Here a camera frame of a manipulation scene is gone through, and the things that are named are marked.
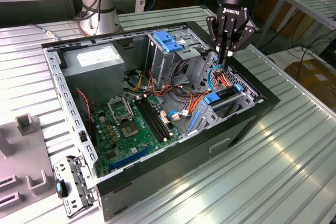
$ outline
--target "latch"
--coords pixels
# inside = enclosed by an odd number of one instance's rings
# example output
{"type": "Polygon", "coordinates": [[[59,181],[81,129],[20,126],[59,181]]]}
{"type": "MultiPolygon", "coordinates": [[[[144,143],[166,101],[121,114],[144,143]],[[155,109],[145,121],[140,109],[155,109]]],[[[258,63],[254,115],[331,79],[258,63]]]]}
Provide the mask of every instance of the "latch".
{"type": "Polygon", "coordinates": [[[97,199],[92,175],[82,156],[67,156],[54,166],[56,190],[68,218],[91,207],[97,199]]]}

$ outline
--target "motherboard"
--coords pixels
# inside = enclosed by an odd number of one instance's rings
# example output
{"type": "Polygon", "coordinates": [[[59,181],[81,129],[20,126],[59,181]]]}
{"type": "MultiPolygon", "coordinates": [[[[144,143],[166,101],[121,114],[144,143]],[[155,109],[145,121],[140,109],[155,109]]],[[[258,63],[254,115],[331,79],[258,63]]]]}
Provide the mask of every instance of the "motherboard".
{"type": "Polygon", "coordinates": [[[92,114],[98,177],[182,138],[171,122],[165,124],[162,121],[163,110],[155,96],[132,101],[124,97],[117,99],[113,105],[109,103],[106,108],[92,114]],[[123,115],[130,115],[130,111],[132,118],[119,120],[123,115]]]}

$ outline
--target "chip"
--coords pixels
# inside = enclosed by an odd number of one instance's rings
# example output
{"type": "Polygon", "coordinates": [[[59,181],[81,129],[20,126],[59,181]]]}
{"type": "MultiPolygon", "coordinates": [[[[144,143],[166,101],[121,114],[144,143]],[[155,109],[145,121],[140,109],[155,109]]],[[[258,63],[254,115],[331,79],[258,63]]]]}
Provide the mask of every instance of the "chip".
{"type": "Polygon", "coordinates": [[[125,138],[139,133],[139,129],[134,121],[128,121],[120,125],[120,129],[125,138]]]}
{"type": "Polygon", "coordinates": [[[106,157],[108,158],[108,160],[111,160],[116,156],[117,155],[116,155],[115,151],[112,151],[112,152],[109,152],[108,154],[106,154],[106,157]]]}

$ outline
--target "side panel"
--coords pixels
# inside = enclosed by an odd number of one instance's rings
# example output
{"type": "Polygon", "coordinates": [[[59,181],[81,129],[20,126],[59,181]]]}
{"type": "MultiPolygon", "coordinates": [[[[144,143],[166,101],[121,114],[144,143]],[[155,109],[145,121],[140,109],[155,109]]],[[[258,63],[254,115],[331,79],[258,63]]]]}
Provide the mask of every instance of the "side panel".
{"type": "MultiPolygon", "coordinates": [[[[230,143],[240,141],[261,117],[262,115],[249,118],[142,176],[130,180],[118,189],[100,195],[105,221],[228,149],[230,143]]],[[[105,183],[113,185],[115,177],[106,180],[105,183]]]]}

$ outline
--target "aluminum profile table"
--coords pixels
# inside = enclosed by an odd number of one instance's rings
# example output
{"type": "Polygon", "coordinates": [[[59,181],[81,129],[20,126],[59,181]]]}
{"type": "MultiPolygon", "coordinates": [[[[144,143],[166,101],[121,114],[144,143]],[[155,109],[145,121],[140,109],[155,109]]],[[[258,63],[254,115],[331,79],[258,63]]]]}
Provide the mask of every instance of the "aluminum profile table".
{"type": "MultiPolygon", "coordinates": [[[[200,7],[120,15],[125,30],[187,20],[206,28],[200,7]]],[[[74,22],[42,24],[61,39],[74,22]]],[[[52,41],[35,27],[0,30],[0,124],[39,116],[52,164],[76,153],[44,55],[52,41]]],[[[336,115],[253,46],[237,59],[281,102],[236,146],[109,223],[329,223],[336,214],[336,115]]],[[[103,223],[97,204],[69,221],[57,195],[0,223],[103,223]]]]}
{"type": "Polygon", "coordinates": [[[312,41],[313,37],[323,26],[328,27],[330,30],[336,29],[336,0],[279,0],[262,29],[262,34],[256,43],[257,47],[260,46],[260,43],[265,38],[268,29],[280,13],[284,3],[289,3],[292,5],[292,8],[279,25],[277,31],[280,31],[286,25],[296,10],[304,12],[320,23],[320,25],[312,32],[312,37],[308,40],[307,44],[312,41]]]}

